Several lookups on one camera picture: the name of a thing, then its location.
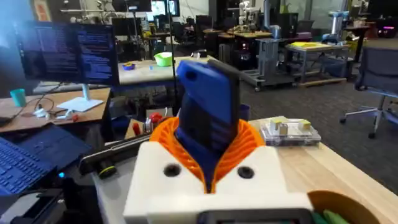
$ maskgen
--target red object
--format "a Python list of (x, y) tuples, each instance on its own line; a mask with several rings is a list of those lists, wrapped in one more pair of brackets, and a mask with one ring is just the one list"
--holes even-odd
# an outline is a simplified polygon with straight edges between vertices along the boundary
[(139, 129), (138, 123), (132, 124), (132, 129), (134, 130), (134, 134), (136, 134), (136, 136), (141, 134), (141, 130)]
[(163, 118), (163, 116), (160, 115), (160, 113), (152, 113), (149, 118), (152, 121), (152, 124), (157, 124)]
[(72, 121), (73, 121), (73, 122), (76, 122), (77, 120), (79, 120), (79, 115), (78, 115), (78, 114), (74, 114), (74, 115), (72, 116)]

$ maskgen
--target computer screen with code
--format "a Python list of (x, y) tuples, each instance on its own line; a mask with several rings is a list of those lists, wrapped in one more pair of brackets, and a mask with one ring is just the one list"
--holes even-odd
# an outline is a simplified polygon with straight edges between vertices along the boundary
[(112, 26), (25, 22), (14, 27), (26, 79), (119, 83)]

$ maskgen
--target monitor stand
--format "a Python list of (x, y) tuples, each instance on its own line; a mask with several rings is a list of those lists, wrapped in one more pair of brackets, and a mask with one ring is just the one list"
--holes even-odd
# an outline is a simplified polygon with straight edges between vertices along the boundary
[(62, 108), (66, 110), (74, 110), (79, 112), (85, 112), (89, 109), (92, 109), (95, 106), (98, 106), (104, 101), (102, 100), (91, 100), (90, 99), (90, 90), (87, 84), (82, 84), (83, 86), (83, 95), (84, 97), (76, 97), (73, 100), (66, 101), (57, 106), (57, 108)]

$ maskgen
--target clear plastic box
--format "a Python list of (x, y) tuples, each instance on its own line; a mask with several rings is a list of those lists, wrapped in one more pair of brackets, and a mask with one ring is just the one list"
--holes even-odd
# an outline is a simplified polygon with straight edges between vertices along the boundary
[(273, 135), (270, 132), (271, 119), (261, 124), (261, 136), (267, 146), (315, 146), (321, 141), (321, 136), (312, 126), (309, 131), (301, 131), (299, 130), (301, 119), (288, 120), (284, 122), (288, 126), (287, 135)]

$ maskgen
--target teal cup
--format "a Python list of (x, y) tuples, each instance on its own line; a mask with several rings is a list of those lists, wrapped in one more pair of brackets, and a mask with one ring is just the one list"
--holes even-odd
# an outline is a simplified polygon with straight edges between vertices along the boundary
[(10, 95), (17, 107), (24, 107), (26, 105), (26, 97), (24, 89), (11, 90)]

